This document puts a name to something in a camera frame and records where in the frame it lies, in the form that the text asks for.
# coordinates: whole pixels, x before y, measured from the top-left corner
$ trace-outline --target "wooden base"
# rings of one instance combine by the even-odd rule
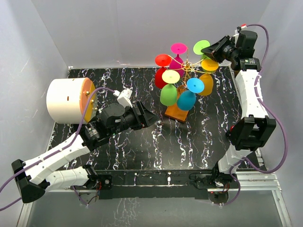
[[[167,107],[167,110],[165,111],[165,116],[173,118],[175,120],[185,122],[185,119],[187,117],[188,111],[180,110],[179,107],[177,106],[177,103],[174,105],[171,105]]]

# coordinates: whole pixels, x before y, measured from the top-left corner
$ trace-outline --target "red disc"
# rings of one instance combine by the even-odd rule
[[[166,68],[162,67],[158,69],[155,75],[155,84],[157,88],[162,89],[165,85],[167,85],[166,82],[162,79],[162,74],[165,72]]]
[[[167,54],[159,54],[155,61],[157,65],[164,67],[170,64],[171,58]]]

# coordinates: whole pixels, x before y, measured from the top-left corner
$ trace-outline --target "gray floor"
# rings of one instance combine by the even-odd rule
[[[280,227],[271,191],[243,191],[220,209],[191,198],[113,199],[80,205],[72,192],[50,192],[34,202],[27,227]]]

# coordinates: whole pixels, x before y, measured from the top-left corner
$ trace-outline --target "metal frame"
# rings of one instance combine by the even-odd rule
[[[239,96],[239,89],[237,88],[237,85],[235,83],[235,77],[234,72],[231,69],[230,64],[220,64],[220,66],[228,66],[230,69],[230,72],[232,74],[232,79],[236,87],[237,95]],[[264,165],[264,161],[262,158],[262,154],[260,149],[256,151],[256,155],[258,158],[258,162],[260,166]],[[275,173],[272,174],[262,174],[256,171],[238,171],[237,176],[239,179],[239,182],[241,183],[241,190],[242,191],[272,191],[277,211],[279,213],[281,222],[283,227],[292,227],[291,220],[289,218],[282,193],[281,193],[281,187],[280,183],[277,179],[277,176]],[[158,186],[166,186],[166,187],[172,187],[172,185],[158,185]],[[230,188],[230,191],[237,191],[238,189]],[[209,192],[215,192],[215,191],[221,191],[221,189],[208,189]],[[73,193],[73,191],[67,189],[58,189],[53,190],[52,192],[67,192],[67,193]],[[92,193],[95,194],[95,190],[81,190],[81,193]],[[27,221],[29,219],[30,211],[32,208],[33,203],[23,204],[19,220],[17,223],[17,227],[26,227]]]

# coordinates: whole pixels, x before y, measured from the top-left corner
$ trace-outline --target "pink disc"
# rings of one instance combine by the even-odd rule
[[[183,54],[187,51],[187,46],[182,43],[176,43],[170,47],[170,50],[175,54]]]

